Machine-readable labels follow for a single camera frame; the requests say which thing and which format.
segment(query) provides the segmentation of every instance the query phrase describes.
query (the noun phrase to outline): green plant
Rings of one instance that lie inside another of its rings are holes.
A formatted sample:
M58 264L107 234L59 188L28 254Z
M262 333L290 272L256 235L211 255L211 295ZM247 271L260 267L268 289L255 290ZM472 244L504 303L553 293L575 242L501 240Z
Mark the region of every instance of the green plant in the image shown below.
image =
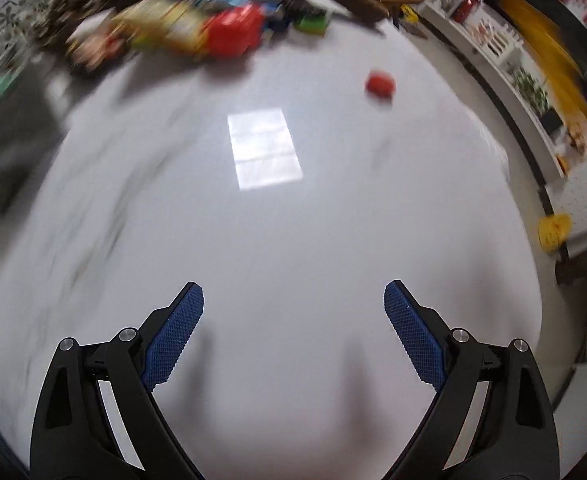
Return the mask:
M542 117L549 110L547 92L524 68L520 68L513 76L513 86L520 92L525 101L531 105L538 117Z

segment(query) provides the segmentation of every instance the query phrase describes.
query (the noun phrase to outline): red ball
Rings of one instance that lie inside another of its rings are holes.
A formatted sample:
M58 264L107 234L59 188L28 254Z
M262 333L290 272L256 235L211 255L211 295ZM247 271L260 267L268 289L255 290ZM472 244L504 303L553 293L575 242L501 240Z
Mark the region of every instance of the red ball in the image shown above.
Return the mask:
M378 97L390 99L396 93L396 81L386 72L373 70L367 79L366 89Z

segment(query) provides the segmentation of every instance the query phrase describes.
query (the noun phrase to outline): floor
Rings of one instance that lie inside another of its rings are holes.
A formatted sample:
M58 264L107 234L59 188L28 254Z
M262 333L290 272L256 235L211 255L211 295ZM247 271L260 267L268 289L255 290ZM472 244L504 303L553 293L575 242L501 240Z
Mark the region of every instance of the floor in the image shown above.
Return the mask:
M411 42L440 72L459 99L475 111L509 155L510 187L523 218L542 295L542 331L535 356L549 397L553 400L582 345L587 326L587 281L558 286L555 254L542 251L537 235L538 218L544 216L538 186L512 131L474 77L433 34L429 40L409 36Z

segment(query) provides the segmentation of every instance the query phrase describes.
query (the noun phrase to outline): blue gripper pad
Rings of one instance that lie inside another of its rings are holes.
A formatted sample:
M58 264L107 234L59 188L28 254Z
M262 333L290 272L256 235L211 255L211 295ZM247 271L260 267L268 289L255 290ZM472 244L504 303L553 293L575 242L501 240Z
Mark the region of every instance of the blue gripper pad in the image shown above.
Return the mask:
M384 290L384 310L420 379L433 384L435 391L439 392L446 380L443 350L411 300L394 282Z
M142 383L148 392L152 392L156 384L168 381L184 345L202 316L203 307L202 287L194 283L147 347Z

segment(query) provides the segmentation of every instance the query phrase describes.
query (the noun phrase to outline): white pegboard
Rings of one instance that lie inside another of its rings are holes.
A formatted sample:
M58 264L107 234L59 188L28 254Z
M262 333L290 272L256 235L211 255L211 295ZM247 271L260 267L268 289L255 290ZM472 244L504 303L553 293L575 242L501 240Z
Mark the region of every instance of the white pegboard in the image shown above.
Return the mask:
M571 216L569 240L587 233L587 160L573 168L567 178L545 186L554 213Z

